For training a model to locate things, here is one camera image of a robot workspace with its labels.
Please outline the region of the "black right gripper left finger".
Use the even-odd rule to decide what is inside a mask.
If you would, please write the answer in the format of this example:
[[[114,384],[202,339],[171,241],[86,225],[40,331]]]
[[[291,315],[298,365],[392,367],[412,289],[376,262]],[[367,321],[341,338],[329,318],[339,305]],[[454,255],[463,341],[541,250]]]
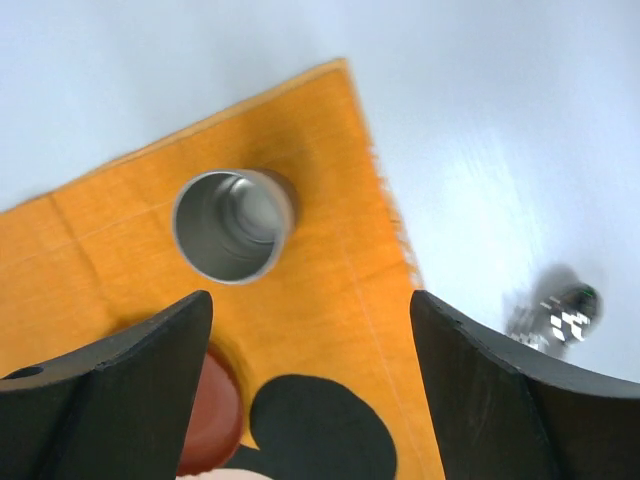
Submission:
[[[2,478],[175,478],[212,318],[211,295],[196,291],[3,377]]]

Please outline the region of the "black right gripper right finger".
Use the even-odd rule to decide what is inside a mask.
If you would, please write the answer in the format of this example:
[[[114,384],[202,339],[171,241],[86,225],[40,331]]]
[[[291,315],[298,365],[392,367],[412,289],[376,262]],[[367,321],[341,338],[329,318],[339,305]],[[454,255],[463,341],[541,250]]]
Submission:
[[[446,478],[638,478],[638,384],[535,351],[427,291],[410,318]]]

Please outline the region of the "red round plate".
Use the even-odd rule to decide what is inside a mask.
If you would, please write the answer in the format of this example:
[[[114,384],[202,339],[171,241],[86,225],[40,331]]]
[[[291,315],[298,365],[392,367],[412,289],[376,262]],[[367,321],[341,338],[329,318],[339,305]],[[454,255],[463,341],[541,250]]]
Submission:
[[[224,353],[211,345],[204,358],[177,476],[222,467],[238,449],[245,407],[237,376]]]

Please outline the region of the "orange cartoon mouse towel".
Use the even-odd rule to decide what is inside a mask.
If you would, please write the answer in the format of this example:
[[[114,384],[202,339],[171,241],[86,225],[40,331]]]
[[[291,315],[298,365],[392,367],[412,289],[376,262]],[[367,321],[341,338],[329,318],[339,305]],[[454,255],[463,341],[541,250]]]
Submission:
[[[247,285],[201,276],[172,235],[181,188],[225,167],[276,171],[298,194],[279,261]],[[287,373],[338,381],[389,428],[399,478],[440,479],[409,315],[422,286],[349,65],[336,59],[4,212],[1,370],[207,290],[212,342],[246,398]]]

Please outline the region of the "metal cup brown base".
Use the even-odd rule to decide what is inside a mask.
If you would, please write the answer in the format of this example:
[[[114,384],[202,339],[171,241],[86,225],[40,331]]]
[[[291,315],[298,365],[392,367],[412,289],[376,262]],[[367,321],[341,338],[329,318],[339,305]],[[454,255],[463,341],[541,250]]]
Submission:
[[[227,285],[251,283],[273,269],[298,223],[298,195],[269,169],[216,169],[180,190],[172,233],[188,264]]]

